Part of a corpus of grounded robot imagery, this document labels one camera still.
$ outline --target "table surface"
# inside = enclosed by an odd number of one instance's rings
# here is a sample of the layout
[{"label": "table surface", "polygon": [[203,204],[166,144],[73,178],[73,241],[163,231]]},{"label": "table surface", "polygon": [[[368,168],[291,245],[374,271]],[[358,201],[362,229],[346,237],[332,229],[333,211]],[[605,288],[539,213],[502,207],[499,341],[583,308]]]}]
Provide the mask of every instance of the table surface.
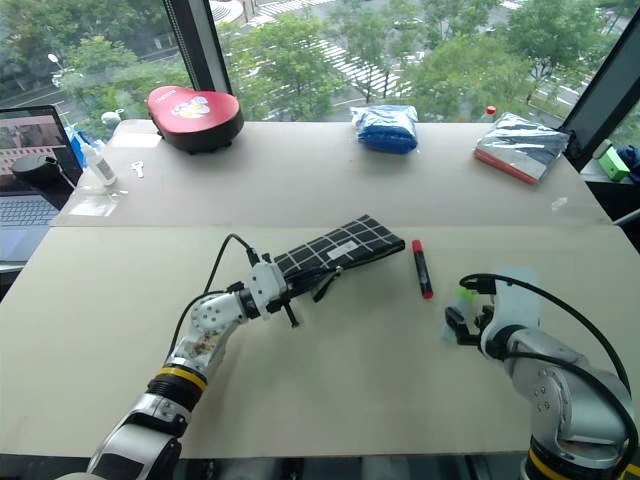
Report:
[{"label": "table surface", "polygon": [[[272,254],[325,231],[234,230]],[[301,328],[280,315],[242,326],[194,411],[184,457],[526,449],[530,407],[502,367],[439,338],[457,280],[508,265],[534,267],[603,330],[638,398],[640,258],[617,227],[394,230],[423,241],[434,300],[420,297],[406,250],[346,272],[319,304],[297,299]],[[91,455],[161,366],[227,233],[52,229],[0,304],[0,451]],[[247,273],[243,249],[231,248],[214,283]],[[543,304],[542,325],[611,369],[559,309]]]},{"label": "table surface", "polygon": [[159,141],[151,121],[126,120],[105,151],[116,208],[71,214],[111,204],[87,173],[53,225],[331,227],[363,213],[409,227],[610,223],[564,157],[530,186],[472,157],[487,124],[416,128],[418,150],[401,156],[365,149],[349,123],[247,122],[231,147],[191,156]]}]

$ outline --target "crosswalk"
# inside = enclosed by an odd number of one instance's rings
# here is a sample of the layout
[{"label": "crosswalk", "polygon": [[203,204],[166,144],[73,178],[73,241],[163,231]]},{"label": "crosswalk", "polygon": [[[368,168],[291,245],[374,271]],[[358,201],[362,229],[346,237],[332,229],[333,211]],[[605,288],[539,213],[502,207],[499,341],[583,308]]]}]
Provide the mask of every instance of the crosswalk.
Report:
[{"label": "crosswalk", "polygon": [[387,78],[387,74],[375,65],[372,66],[367,62],[358,62],[357,64],[348,62],[346,50],[327,40],[318,40],[316,45],[320,47],[331,65],[339,72],[342,72],[353,86],[358,87],[369,83],[369,74],[371,74],[372,92],[382,95],[386,89],[387,96],[396,97],[409,93],[410,86],[406,83],[401,84],[400,77],[394,73],[389,73]]},{"label": "crosswalk", "polygon": [[335,1],[336,0],[291,0],[289,2],[263,3],[258,8],[258,14],[275,16],[282,13],[292,12],[294,10],[300,10],[301,8]]}]

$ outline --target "green object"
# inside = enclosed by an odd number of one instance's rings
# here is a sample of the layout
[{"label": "green object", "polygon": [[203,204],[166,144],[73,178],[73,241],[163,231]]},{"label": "green object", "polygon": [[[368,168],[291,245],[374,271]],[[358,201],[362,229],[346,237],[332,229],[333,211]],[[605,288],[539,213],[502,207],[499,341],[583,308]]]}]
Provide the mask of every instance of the green object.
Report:
[{"label": "green object", "polygon": [[598,159],[598,163],[611,180],[622,180],[629,175],[629,169],[613,147],[609,147],[604,155]]}]

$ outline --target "plastic bag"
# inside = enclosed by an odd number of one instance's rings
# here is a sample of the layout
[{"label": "plastic bag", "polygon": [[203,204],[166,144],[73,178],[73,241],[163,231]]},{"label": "plastic bag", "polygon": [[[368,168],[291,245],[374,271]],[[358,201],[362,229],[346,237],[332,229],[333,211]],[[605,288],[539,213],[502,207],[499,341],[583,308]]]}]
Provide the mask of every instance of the plastic bag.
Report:
[{"label": "plastic bag", "polygon": [[566,133],[504,113],[478,141],[473,156],[533,185],[547,174],[569,139]]},{"label": "plastic bag", "polygon": [[416,109],[411,105],[351,107],[358,141],[369,148],[389,153],[408,153],[418,145]]}]

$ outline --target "black cable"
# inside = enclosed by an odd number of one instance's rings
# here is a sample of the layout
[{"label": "black cable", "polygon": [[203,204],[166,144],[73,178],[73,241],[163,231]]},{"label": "black cable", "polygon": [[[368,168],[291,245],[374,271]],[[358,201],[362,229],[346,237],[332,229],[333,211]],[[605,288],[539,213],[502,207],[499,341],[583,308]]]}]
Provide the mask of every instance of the black cable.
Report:
[{"label": "black cable", "polygon": [[253,247],[249,245],[247,242],[245,242],[239,235],[235,233],[230,233],[229,235],[227,235],[227,237],[222,242],[222,245],[220,246],[220,250],[218,250],[218,256],[216,257],[216,260],[213,264],[213,268],[211,269],[211,273],[209,274],[209,279],[207,280],[207,284],[204,287],[204,291],[200,295],[198,295],[196,298],[191,300],[189,304],[182,311],[182,314],[180,315],[180,319],[178,320],[176,329],[173,332],[173,338],[171,339],[171,344],[169,345],[169,353],[167,354],[167,358],[169,357],[169,355],[171,355],[171,352],[173,352],[173,349],[176,348],[176,343],[178,341],[178,335],[180,334],[180,329],[182,328],[182,323],[184,322],[184,319],[187,316],[187,313],[189,313],[189,310],[191,309],[191,307],[193,307],[193,305],[198,300],[202,300],[203,298],[208,297],[209,295],[225,293],[223,290],[209,291],[209,289],[211,288],[211,284],[213,283],[213,277],[215,276],[216,272],[218,271],[218,267],[220,266],[222,255],[224,254],[225,249],[227,248],[227,245],[229,244],[231,239],[236,240],[247,250],[249,261],[252,262],[252,264],[260,260],[257,257],[257,254],[255,253],[255,250],[253,249]]},{"label": "black cable", "polygon": [[622,423],[624,423],[624,427],[627,431],[627,438],[629,443],[627,444],[627,448],[624,451],[624,454],[620,457],[620,460],[611,471],[612,479],[622,478],[623,473],[633,460],[635,456],[636,450],[638,449],[638,429],[636,428],[636,424],[627,412],[627,409],[624,408],[624,405],[618,400],[609,388],[605,384],[603,384],[600,380],[594,377],[591,373],[586,370],[574,365],[573,363],[569,363],[565,360],[561,360],[559,358],[550,357],[548,355],[541,355],[538,353],[527,353],[527,352],[512,352],[505,353],[500,357],[501,360],[506,360],[508,358],[531,358],[533,360],[540,360],[543,362],[551,363],[557,365],[565,370],[573,373],[577,377],[580,377],[586,383],[591,385],[593,389],[600,395],[602,395],[613,407],[616,413],[620,416]]},{"label": "black cable", "polygon": [[526,290],[530,290],[534,293],[537,293],[543,298],[546,298],[550,302],[556,304],[558,307],[563,309],[565,312],[572,315],[578,322],[580,322],[591,334],[600,342],[600,345],[604,348],[611,359],[611,363],[616,370],[618,378],[624,384],[629,394],[631,394],[631,387],[629,386],[629,377],[627,376],[627,371],[622,364],[622,360],[618,356],[618,353],[615,351],[607,337],[593,324],[587,317],[578,312],[575,308],[573,308],[568,303],[560,300],[555,295],[543,290],[540,287],[536,287],[535,285],[531,285],[530,283],[523,282],[522,280],[518,280],[517,278],[507,277],[506,275],[498,275],[495,273],[473,273],[471,275],[467,275],[460,279],[460,286],[468,288],[470,290],[476,290],[472,284],[470,284],[471,280],[500,280],[503,282],[511,283],[513,285],[517,285]]}]

